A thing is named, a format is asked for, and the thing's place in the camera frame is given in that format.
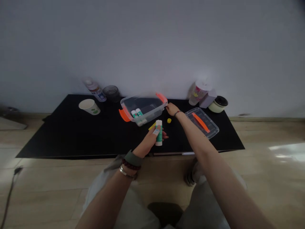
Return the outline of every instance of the person's right hand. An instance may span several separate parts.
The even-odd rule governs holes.
[[[172,103],[169,103],[167,106],[166,106],[166,110],[167,112],[169,113],[169,115],[171,116],[174,116],[174,114],[179,111],[179,108],[176,107],[175,105],[173,105]]]

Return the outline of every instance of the tiled floor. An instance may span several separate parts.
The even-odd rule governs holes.
[[[14,188],[5,228],[74,228],[88,187],[112,159],[14,158],[42,125],[25,120],[23,131],[0,131],[0,217],[16,166],[24,167]],[[305,227],[305,124],[232,122],[246,150],[221,153],[248,186],[248,193],[278,228]],[[146,158],[137,183],[144,202],[175,202],[186,208],[192,188],[183,173],[193,156]]]

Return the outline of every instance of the orange handle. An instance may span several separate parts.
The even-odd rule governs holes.
[[[125,106],[122,106],[122,107],[123,107],[123,110],[119,110],[120,115],[125,122],[129,122],[131,120],[131,115],[129,114],[129,112]]]
[[[198,117],[198,115],[196,115],[194,112],[192,113],[192,115],[194,116],[194,118],[200,123],[200,125],[202,125],[202,127],[204,128],[204,130],[209,133],[210,130],[207,127],[207,125]]]
[[[156,96],[158,96],[158,98],[163,102],[166,103],[167,102],[167,98],[162,95],[161,93],[156,92]]]

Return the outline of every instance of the leg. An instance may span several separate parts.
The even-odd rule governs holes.
[[[103,188],[108,179],[111,178],[120,167],[122,159],[123,156],[118,155],[116,159],[95,178],[88,190],[83,212],[94,199],[95,195]],[[127,191],[114,228],[160,228],[158,218],[144,206],[142,200],[133,190],[132,185]]]
[[[245,181],[237,172],[234,171],[234,173],[246,189]],[[190,205],[176,228],[230,228],[198,162],[193,167],[192,178],[197,184],[193,190]]]

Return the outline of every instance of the finger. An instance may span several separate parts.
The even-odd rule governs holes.
[[[155,130],[153,131],[152,134],[154,134],[157,137],[158,134],[160,133],[160,129],[161,129],[161,126],[158,126],[157,128],[155,128]]]

